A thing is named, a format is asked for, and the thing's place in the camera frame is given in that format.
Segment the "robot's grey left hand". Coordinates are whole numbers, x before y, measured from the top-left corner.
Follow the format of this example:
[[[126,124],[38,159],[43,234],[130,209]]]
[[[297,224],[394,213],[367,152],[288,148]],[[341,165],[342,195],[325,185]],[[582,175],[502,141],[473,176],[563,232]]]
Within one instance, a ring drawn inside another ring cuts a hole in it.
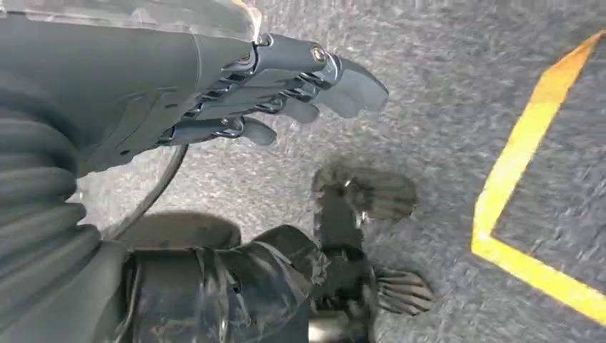
[[[256,112],[310,123],[320,104],[383,108],[363,66],[261,22],[243,1],[3,1],[1,167],[82,177],[158,146],[269,145]]]

